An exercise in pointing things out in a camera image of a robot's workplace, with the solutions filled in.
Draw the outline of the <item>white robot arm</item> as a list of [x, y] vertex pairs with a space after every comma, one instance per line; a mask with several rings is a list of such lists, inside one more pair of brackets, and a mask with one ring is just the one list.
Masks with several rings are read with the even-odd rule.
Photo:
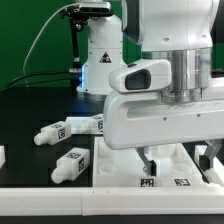
[[220, 0], [122, 0], [124, 34], [141, 58], [116, 62], [102, 49], [92, 57], [81, 91], [103, 95], [103, 141], [94, 157], [97, 184], [150, 177], [160, 157], [205, 141], [201, 170], [213, 166], [224, 141], [224, 78], [211, 75], [211, 29]]

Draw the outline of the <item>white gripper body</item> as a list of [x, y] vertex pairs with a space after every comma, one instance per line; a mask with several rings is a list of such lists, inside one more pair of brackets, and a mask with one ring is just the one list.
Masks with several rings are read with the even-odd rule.
[[224, 138], [224, 77], [211, 78], [196, 102], [164, 103], [167, 60], [141, 59], [109, 74], [103, 136], [112, 149]]

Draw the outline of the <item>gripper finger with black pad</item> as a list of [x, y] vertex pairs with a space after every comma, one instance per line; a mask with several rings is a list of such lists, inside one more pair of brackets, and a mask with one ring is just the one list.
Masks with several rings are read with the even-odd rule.
[[213, 167], [213, 159], [221, 149], [221, 142], [219, 140], [211, 140], [206, 146], [203, 155], [199, 157], [200, 170], [206, 171]]
[[154, 160], [149, 160], [145, 155], [145, 148], [144, 147], [138, 147], [136, 149], [137, 154], [141, 158], [141, 160], [144, 163], [143, 171], [148, 176], [155, 176], [157, 174], [157, 165]]

